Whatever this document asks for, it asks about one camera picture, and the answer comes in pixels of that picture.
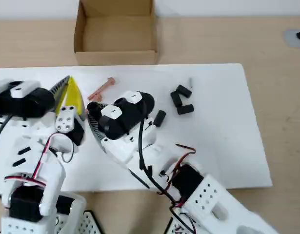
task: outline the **wooden desk surface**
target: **wooden desk surface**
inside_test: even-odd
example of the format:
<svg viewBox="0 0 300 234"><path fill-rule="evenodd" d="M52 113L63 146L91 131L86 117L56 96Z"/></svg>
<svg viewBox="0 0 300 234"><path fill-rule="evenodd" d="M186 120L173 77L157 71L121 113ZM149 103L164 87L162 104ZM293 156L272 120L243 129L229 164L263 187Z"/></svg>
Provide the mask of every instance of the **wooden desk surface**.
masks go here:
<svg viewBox="0 0 300 234"><path fill-rule="evenodd" d="M0 67L77 65L74 24L0 21ZM283 42L287 28L300 17L160 19L159 63L243 64L274 186L231 192L280 233L300 234L300 49ZM85 196L106 234L162 233L170 217L150 192Z"/></svg>

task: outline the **white foam board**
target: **white foam board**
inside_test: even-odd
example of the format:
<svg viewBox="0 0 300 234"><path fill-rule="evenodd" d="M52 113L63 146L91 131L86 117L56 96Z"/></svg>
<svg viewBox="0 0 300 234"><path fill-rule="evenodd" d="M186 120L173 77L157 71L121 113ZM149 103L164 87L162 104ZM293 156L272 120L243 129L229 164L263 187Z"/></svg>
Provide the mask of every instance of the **white foam board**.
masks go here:
<svg viewBox="0 0 300 234"><path fill-rule="evenodd" d="M240 64L191 64L143 66L86 66L0 69L0 80L38 80L50 89L67 75L74 77L85 101L108 77L116 85L103 93L103 102L112 103L127 90L150 93L158 110L167 113L158 130L158 140L170 147L180 143L196 148L189 162L211 173L226 188L272 186L256 116ZM193 113L179 116L170 93L179 84L193 79L193 94L183 98L193 104ZM16 134L11 124L0 136L0 190L4 164ZM64 191L114 191L145 189L100 149L88 123L79 153L64 164Z"/></svg>

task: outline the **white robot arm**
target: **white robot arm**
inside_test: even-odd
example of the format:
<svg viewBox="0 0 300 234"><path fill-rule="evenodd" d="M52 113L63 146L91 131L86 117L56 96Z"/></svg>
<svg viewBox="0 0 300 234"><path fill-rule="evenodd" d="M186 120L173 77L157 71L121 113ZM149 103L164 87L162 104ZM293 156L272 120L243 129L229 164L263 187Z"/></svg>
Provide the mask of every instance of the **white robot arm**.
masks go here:
<svg viewBox="0 0 300 234"><path fill-rule="evenodd" d="M157 143L157 127L148 118L153 107L152 96L129 91L113 105L90 104L89 123L108 156L145 187L170 198L173 221L165 233L277 234L211 175L185 163L188 154L179 159Z"/></svg>

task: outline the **white wall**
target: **white wall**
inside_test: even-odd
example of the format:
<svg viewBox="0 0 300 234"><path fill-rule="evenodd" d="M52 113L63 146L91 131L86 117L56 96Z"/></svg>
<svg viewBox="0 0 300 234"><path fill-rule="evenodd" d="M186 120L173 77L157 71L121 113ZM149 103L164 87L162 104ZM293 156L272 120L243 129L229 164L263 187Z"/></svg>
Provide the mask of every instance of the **white wall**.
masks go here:
<svg viewBox="0 0 300 234"><path fill-rule="evenodd" d="M155 0L160 16L300 15L300 0ZM0 19L72 19L78 0L0 0Z"/></svg>

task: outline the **cardboard box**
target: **cardboard box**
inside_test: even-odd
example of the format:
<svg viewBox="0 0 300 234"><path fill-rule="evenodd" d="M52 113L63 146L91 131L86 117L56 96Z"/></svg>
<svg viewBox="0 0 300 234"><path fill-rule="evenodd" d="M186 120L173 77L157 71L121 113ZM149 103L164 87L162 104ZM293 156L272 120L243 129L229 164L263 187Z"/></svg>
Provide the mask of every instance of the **cardboard box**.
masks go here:
<svg viewBox="0 0 300 234"><path fill-rule="evenodd" d="M74 52L79 65L155 64L153 0L80 0Z"/></svg>

